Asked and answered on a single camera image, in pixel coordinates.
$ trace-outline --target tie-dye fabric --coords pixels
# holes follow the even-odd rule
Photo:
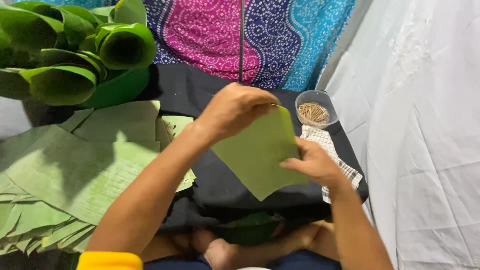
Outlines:
[[[117,0],[45,0],[92,9]],[[144,0],[158,53],[237,81],[240,0]],[[355,0],[245,0],[243,81],[263,88],[314,89]]]

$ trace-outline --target metal pole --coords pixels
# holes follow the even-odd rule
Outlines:
[[[240,66],[239,83],[243,83],[243,35],[245,33],[245,0],[241,1],[240,8]]]

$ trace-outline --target white checkered towel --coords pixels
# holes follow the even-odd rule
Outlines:
[[[338,157],[338,154],[335,151],[335,146],[333,144],[330,134],[316,127],[304,125],[301,127],[301,136],[300,138],[307,141],[319,143],[328,155],[339,165],[340,169],[343,171],[343,174],[352,181],[352,186],[355,190],[359,187],[360,180],[362,175],[355,170],[354,168],[348,166],[343,160]],[[322,187],[323,199],[326,203],[332,203],[330,200],[328,188]]]

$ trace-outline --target pink bandhani fabric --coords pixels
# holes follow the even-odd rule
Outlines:
[[[165,41],[186,63],[237,81],[240,3],[239,0],[175,0],[163,31]],[[243,46],[243,81],[249,84],[258,73],[260,59],[246,42]]]

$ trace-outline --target white sheet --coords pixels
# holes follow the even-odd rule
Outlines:
[[[480,267],[479,16],[474,0],[373,0],[327,86],[400,269]]]

